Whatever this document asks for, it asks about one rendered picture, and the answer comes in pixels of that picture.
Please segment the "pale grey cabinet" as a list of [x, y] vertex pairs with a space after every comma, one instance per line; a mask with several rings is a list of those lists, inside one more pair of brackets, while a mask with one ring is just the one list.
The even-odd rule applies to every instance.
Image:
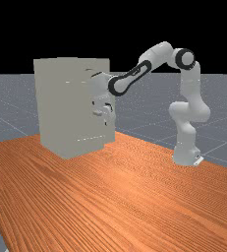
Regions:
[[58, 57], [33, 61], [40, 144], [61, 158], [101, 150], [115, 140], [115, 122], [105, 127], [92, 115], [88, 79], [109, 74], [110, 61]]

